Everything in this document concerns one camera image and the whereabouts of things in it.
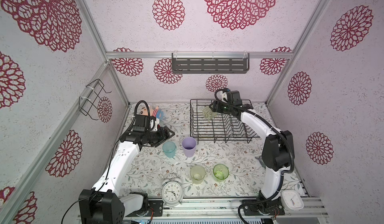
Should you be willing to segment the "bright green cup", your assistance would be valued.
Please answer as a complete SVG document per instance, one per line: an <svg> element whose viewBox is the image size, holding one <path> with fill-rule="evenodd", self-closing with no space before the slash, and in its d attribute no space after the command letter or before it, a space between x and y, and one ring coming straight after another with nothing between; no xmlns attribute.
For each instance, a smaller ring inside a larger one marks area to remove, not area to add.
<svg viewBox="0 0 384 224"><path fill-rule="evenodd" d="M229 168L224 164L217 164L213 168L213 177L216 182L222 182L229 176Z"/></svg>

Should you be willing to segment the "tall green translucent cup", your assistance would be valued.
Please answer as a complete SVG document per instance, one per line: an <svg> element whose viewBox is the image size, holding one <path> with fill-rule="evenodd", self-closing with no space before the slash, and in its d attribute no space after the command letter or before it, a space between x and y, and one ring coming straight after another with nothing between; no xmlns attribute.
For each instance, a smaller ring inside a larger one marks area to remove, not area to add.
<svg viewBox="0 0 384 224"><path fill-rule="evenodd" d="M205 120L210 121L210 120L212 120L213 118L215 118L215 117L218 115L218 113L212 111L211 108L210 108L209 106L206 106L206 107L204 107L203 110L202 110L202 115L203 115L203 117L205 118Z"/></svg>

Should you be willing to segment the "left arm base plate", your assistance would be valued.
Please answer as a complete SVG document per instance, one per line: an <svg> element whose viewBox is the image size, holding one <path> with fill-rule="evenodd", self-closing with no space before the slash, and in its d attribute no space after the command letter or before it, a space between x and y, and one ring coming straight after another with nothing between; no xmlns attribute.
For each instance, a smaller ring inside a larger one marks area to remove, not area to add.
<svg viewBox="0 0 384 224"><path fill-rule="evenodd" d="M163 215L164 202L162 199L149 199L144 201L140 210L135 211L127 217L161 217Z"/></svg>

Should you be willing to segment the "green sponge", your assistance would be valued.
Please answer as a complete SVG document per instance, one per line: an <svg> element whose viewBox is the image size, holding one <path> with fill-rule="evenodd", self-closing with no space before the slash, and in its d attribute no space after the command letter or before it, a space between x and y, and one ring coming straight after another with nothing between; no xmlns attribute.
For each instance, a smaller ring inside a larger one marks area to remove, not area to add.
<svg viewBox="0 0 384 224"><path fill-rule="evenodd" d="M262 166L263 169L266 168L266 165L265 165L265 163L263 161L262 156L255 157L255 159L257 159L259 161L259 163L260 163L260 165Z"/></svg>

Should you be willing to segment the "white twin-bell alarm clock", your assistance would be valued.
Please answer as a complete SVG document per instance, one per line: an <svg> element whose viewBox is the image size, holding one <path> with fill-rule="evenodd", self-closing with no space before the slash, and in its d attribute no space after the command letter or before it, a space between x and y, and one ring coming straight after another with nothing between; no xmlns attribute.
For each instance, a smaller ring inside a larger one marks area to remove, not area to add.
<svg viewBox="0 0 384 224"><path fill-rule="evenodd" d="M166 206L176 207L182 204L184 189L182 187L181 179L165 179L162 183L162 187L161 197Z"/></svg>

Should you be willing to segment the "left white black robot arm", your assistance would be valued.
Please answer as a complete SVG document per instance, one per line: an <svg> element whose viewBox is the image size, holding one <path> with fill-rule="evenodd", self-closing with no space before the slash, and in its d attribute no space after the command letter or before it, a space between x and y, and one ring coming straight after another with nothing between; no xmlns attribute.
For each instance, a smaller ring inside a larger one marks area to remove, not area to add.
<svg viewBox="0 0 384 224"><path fill-rule="evenodd" d="M91 189L84 189L76 204L83 224L121 224L124 217L134 214L153 215L146 193L133 192L121 196L123 177L143 148L156 148L175 135L151 113L140 114L138 108L149 105L137 102L128 128L114 144L107 169Z"/></svg>

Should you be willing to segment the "teal translucent cup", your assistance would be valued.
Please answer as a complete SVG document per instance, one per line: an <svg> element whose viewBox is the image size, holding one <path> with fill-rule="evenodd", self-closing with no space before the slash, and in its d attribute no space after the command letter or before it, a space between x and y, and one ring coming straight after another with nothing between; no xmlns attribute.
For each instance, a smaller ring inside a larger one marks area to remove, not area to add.
<svg viewBox="0 0 384 224"><path fill-rule="evenodd" d="M165 142L163 145L163 152L168 158L173 158L176 154L177 146L174 142Z"/></svg>

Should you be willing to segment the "plush doll toy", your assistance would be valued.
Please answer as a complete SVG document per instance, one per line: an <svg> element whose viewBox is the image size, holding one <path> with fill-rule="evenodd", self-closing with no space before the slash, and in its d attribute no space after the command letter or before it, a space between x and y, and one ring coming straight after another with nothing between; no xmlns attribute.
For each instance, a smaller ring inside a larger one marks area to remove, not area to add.
<svg viewBox="0 0 384 224"><path fill-rule="evenodd" d="M164 119L164 116L165 116L164 112L162 111L162 109L159 108L159 106L156 106L155 108L151 107L151 106L148 106L148 108L143 107L140 111L140 114L145 115L145 116L156 117L160 121L162 121Z"/></svg>

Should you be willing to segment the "pale yellow-green cup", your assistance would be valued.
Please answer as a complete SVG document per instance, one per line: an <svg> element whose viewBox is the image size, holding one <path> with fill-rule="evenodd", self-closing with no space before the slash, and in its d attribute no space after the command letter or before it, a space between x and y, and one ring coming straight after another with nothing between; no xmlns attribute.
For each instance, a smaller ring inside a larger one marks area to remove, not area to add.
<svg viewBox="0 0 384 224"><path fill-rule="evenodd" d="M196 185L199 185L203 182L206 176L205 168L200 165L195 165L191 167L190 175L192 178L192 182Z"/></svg>

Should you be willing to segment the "purple plastic cup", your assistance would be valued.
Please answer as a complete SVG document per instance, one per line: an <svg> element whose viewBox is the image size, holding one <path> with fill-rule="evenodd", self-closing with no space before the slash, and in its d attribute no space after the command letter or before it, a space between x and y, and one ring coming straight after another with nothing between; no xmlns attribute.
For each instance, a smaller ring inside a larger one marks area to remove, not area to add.
<svg viewBox="0 0 384 224"><path fill-rule="evenodd" d="M182 141L182 147L186 157L190 158L195 154L197 141L193 137L185 137Z"/></svg>

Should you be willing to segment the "black wire dish rack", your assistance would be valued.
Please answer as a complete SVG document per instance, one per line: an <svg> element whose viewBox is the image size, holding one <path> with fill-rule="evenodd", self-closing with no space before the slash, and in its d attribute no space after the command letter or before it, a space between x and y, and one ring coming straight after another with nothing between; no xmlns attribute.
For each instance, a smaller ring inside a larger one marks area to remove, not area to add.
<svg viewBox="0 0 384 224"><path fill-rule="evenodd" d="M237 118L228 114L217 114L208 120L203 115L213 100L191 99L190 100L190 136L199 141L242 141L251 142L259 138L255 131L243 124Z"/></svg>

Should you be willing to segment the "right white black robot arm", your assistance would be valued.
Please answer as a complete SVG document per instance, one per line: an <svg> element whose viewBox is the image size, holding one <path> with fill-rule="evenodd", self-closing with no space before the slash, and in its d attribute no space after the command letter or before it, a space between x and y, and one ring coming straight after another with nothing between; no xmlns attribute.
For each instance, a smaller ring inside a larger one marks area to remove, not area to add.
<svg viewBox="0 0 384 224"><path fill-rule="evenodd" d="M260 205L274 200L283 186L284 175L295 169L293 136L289 131L281 131L272 126L253 109L246 105L234 106L215 100L209 108L214 113L228 114L250 127L264 141L262 160L266 165L265 182L259 200L249 205Z"/></svg>

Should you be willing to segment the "grey slotted wall shelf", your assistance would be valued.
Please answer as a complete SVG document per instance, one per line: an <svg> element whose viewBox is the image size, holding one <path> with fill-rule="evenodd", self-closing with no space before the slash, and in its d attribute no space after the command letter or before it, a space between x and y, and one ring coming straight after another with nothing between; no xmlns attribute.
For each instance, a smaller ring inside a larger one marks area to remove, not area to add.
<svg viewBox="0 0 384 224"><path fill-rule="evenodd" d="M179 58L173 53L171 67L175 74L246 74L250 69L250 59Z"/></svg>

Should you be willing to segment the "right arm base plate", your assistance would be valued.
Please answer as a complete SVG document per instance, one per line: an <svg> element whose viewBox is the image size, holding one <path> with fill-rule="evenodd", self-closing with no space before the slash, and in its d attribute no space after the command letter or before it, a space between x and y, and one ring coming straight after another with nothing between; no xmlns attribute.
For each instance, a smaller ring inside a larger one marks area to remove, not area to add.
<svg viewBox="0 0 384 224"><path fill-rule="evenodd" d="M246 216L284 216L285 210L281 198L272 201L264 202L257 205L249 205L249 203L256 202L257 200L242 200L244 212Z"/></svg>

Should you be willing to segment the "white square timer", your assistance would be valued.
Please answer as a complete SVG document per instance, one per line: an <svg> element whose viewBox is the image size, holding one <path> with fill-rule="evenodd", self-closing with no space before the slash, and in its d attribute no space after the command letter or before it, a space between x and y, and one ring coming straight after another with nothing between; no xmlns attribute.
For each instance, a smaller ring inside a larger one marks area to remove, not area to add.
<svg viewBox="0 0 384 224"><path fill-rule="evenodd" d="M288 211L299 211L304 208L304 202L295 190L284 190L281 192L281 201Z"/></svg>

